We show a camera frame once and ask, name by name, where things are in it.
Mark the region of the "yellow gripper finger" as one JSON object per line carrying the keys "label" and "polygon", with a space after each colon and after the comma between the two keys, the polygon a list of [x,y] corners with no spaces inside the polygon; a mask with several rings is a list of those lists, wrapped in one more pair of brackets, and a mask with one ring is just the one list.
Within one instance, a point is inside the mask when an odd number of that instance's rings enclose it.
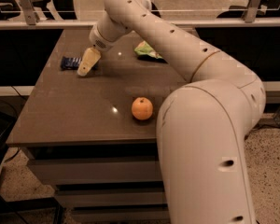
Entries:
{"label": "yellow gripper finger", "polygon": [[101,59],[101,52],[96,48],[87,48],[82,56],[77,74],[81,77],[86,76],[95,64]]}

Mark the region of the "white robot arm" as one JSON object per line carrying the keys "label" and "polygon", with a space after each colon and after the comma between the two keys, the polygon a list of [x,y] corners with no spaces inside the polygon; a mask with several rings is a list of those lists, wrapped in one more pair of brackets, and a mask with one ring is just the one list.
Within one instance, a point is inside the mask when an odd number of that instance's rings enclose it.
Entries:
{"label": "white robot arm", "polygon": [[157,146],[172,224],[256,224],[245,135],[266,104],[264,85],[225,52],[152,14],[150,0],[105,0],[78,74],[137,32],[185,80],[161,105]]}

